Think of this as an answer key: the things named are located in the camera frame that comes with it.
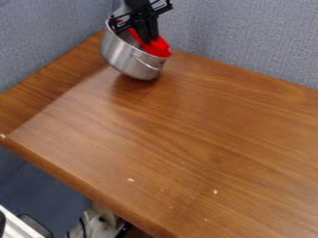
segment wood grain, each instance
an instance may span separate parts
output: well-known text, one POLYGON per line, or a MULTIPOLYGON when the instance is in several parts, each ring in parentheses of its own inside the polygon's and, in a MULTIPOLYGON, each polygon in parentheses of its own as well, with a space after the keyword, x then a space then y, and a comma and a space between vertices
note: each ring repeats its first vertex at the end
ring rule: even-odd
POLYGON ((139 82, 95 34, 0 96, 3 144, 154 237, 318 237, 318 93, 175 50, 139 82))

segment wooden table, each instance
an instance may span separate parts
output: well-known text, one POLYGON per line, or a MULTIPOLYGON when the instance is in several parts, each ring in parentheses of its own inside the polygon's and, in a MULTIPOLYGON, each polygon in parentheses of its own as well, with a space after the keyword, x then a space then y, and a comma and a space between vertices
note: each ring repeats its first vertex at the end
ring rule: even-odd
POLYGON ((1 94, 1 143, 155 237, 318 237, 318 91, 178 50, 139 82, 100 36, 1 94))

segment red object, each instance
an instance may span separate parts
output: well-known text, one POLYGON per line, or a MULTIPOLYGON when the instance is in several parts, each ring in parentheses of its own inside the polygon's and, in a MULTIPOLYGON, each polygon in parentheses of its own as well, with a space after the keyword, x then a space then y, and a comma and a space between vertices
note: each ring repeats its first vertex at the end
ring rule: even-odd
POLYGON ((160 35, 156 40, 151 40, 150 44, 146 44, 142 38, 139 37, 135 28, 131 27, 128 31, 147 53, 158 57, 171 56, 168 42, 160 35))

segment metal pot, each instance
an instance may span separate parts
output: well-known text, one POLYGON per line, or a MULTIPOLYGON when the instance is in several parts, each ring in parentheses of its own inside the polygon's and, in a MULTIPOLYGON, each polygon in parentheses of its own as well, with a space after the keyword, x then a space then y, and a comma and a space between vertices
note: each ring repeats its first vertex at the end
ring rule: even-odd
POLYGON ((129 77, 140 80, 156 78, 168 58, 144 52, 128 31, 116 35, 108 21, 105 26, 107 32, 100 45, 101 57, 129 77))

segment gray wall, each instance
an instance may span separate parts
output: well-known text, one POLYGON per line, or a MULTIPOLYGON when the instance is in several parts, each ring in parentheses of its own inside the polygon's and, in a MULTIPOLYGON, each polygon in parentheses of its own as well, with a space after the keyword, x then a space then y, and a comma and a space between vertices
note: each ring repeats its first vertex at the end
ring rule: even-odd
POLYGON ((318 87, 317 0, 174 0, 174 47, 318 87))
POLYGON ((101 26, 111 0, 0 0, 0 91, 101 26))

